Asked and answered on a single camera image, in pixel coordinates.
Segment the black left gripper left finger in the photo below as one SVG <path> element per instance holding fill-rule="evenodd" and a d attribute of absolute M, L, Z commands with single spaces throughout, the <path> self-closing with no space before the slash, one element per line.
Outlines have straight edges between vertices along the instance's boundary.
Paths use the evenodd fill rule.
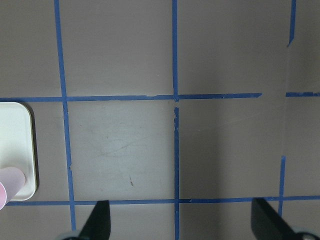
<path fill-rule="evenodd" d="M 108 200 L 98 201 L 81 230 L 62 233 L 59 240 L 108 240 L 111 236 L 111 212 Z"/>

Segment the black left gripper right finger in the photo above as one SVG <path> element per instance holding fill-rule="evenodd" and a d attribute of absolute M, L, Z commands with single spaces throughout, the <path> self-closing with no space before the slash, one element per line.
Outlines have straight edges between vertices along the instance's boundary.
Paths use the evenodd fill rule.
<path fill-rule="evenodd" d="M 318 240 L 308 231 L 295 231 L 263 198 L 251 201 L 251 231 L 257 240 Z"/>

